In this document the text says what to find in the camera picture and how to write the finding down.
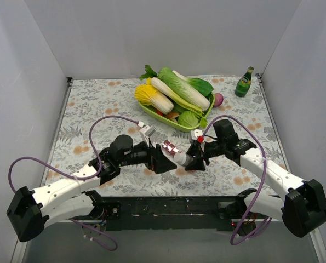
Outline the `white pill bottle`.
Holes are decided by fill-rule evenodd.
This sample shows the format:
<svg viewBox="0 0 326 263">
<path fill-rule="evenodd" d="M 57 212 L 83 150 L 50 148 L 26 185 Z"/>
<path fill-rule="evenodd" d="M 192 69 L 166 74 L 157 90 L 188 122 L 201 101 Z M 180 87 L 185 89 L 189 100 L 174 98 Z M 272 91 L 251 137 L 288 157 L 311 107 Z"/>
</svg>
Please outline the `white pill bottle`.
<svg viewBox="0 0 326 263">
<path fill-rule="evenodd" d="M 191 157 L 190 155 L 187 155 L 183 152 L 177 152 L 174 157 L 173 157 L 174 162 L 176 162 L 177 164 L 186 167 L 188 166 L 192 161 L 193 161 L 193 157 Z"/>
</svg>

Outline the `red weekly pill organizer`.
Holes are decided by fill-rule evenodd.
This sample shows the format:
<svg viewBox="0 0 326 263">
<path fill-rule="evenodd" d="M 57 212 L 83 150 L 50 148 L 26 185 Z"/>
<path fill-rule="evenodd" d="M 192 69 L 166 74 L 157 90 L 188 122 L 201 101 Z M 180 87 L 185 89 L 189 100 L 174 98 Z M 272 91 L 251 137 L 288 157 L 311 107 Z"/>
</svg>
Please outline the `red weekly pill organizer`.
<svg viewBox="0 0 326 263">
<path fill-rule="evenodd" d="M 162 142 L 161 147 L 167 154 L 174 158 L 181 158 L 183 155 L 183 152 L 169 140 Z"/>
</svg>

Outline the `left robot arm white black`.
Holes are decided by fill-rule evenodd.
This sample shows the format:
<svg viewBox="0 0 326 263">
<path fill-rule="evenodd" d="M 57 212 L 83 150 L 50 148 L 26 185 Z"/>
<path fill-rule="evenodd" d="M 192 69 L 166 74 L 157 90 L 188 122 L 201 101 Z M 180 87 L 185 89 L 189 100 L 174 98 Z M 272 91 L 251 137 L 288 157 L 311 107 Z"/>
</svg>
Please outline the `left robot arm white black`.
<svg viewBox="0 0 326 263">
<path fill-rule="evenodd" d="M 19 241 L 30 241 L 46 227 L 68 218 L 111 215 L 113 206 L 107 205 L 94 189 L 117 177 L 123 166 L 144 164 L 156 174 L 177 167 L 159 145 L 152 145 L 150 140 L 134 145 L 128 135 L 117 136 L 99 156 L 69 178 L 33 190 L 24 186 L 15 191 L 7 217 Z"/>
</svg>

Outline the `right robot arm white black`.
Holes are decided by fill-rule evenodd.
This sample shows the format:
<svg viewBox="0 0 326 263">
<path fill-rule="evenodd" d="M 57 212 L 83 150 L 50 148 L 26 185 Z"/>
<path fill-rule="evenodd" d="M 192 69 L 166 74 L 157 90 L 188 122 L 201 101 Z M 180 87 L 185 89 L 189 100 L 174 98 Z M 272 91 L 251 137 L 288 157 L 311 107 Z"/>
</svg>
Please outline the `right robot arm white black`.
<svg viewBox="0 0 326 263">
<path fill-rule="evenodd" d="M 262 214 L 284 223 L 295 236 L 302 238 L 326 222 L 326 196 L 315 179 L 306 181 L 286 171 L 265 157 L 259 144 L 240 139 L 232 123 L 222 119 L 213 124 L 216 140 L 205 142 L 199 129 L 189 133 L 186 170 L 204 171 L 210 159 L 225 156 L 260 178 L 275 195 L 250 188 L 236 195 L 235 201 L 221 208 L 228 216 L 242 218 Z"/>
</svg>

